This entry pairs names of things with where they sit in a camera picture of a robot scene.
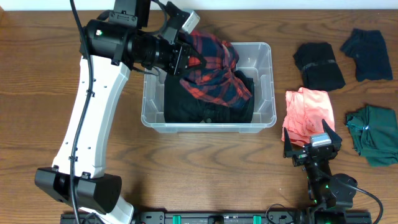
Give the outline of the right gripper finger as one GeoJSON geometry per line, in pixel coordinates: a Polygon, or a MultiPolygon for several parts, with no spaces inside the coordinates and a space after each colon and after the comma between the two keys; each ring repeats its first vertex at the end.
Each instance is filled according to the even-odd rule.
{"type": "Polygon", "coordinates": [[[341,146],[342,139],[329,127],[328,123],[324,119],[322,120],[322,125],[324,132],[329,135],[331,143],[335,146],[341,146]]]}
{"type": "Polygon", "coordinates": [[[288,135],[285,135],[285,141],[284,141],[284,157],[285,158],[289,158],[293,156],[293,147],[292,144],[290,142],[290,138],[288,135]]]}

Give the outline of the red plaid flannel shirt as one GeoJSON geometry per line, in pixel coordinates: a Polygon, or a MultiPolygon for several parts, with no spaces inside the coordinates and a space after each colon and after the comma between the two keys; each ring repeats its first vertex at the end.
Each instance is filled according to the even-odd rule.
{"type": "Polygon", "coordinates": [[[252,98],[249,88],[234,74],[239,55],[231,43],[197,30],[181,33],[179,39],[206,60],[204,68],[196,68],[180,79],[181,86],[194,98],[230,108],[241,108],[252,98]]]}

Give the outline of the black garment with band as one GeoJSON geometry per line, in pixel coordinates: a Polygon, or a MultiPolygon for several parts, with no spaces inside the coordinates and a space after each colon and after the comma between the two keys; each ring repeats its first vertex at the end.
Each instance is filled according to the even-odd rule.
{"type": "Polygon", "coordinates": [[[333,91],[346,85],[329,43],[302,44],[293,58],[296,67],[302,74],[305,88],[333,91]]]}

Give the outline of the dark navy garment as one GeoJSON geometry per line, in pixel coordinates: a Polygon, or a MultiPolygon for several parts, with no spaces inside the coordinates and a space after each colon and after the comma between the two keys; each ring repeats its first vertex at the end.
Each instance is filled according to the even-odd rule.
{"type": "Polygon", "coordinates": [[[386,43],[379,30],[353,29],[340,50],[354,60],[357,81],[393,79],[386,43]]]}

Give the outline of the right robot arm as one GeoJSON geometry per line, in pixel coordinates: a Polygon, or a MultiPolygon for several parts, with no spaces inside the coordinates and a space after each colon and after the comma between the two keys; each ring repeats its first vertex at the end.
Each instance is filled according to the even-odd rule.
{"type": "Polygon", "coordinates": [[[288,130],[284,128],[284,157],[293,166],[302,166],[307,173],[308,194],[315,202],[301,212],[295,212],[294,223],[346,223],[345,210],[353,207],[357,181],[346,174],[333,175],[329,161],[334,159],[342,139],[322,120],[323,132],[310,138],[300,150],[294,149],[288,130]]]}

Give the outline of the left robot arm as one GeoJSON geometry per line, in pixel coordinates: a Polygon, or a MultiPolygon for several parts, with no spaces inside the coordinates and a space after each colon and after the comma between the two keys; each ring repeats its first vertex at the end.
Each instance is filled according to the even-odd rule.
{"type": "Polygon", "coordinates": [[[63,143],[35,184],[73,208],[74,223],[132,223],[134,207],[121,196],[122,180],[106,173],[106,149],[121,92],[132,71],[146,75],[191,72],[198,52],[178,39],[200,21],[193,10],[161,4],[164,23],[147,31],[149,1],[116,0],[80,33],[80,80],[63,143]]]}

